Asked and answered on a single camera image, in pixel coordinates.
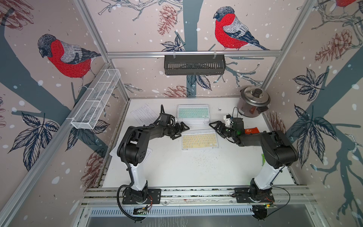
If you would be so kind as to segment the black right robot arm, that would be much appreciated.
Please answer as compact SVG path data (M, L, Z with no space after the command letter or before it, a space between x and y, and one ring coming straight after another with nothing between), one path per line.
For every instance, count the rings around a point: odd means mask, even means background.
M274 202L273 181L283 168L298 160L298 152L282 131L247 132L242 118L226 116L231 122L212 122L209 126L223 139L239 147L261 147L265 163L259 174L250 182L247 192L236 191L237 198L248 198L250 202Z

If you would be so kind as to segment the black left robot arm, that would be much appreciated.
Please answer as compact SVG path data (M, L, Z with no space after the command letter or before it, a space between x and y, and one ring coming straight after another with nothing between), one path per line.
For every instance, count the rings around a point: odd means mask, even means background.
M117 156L127 166L131 183L125 187L123 204L143 204L150 202L154 194L148 191L148 182L144 175L143 161L147 154L149 141L164 136L175 140L190 129L184 122L178 123L171 114L160 113L150 125L130 126L118 149Z

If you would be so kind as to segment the green keyboard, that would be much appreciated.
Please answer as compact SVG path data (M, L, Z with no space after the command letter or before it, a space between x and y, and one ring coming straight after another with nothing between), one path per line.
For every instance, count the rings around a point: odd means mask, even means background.
M210 123L209 105L178 105L177 119L187 125L208 125Z

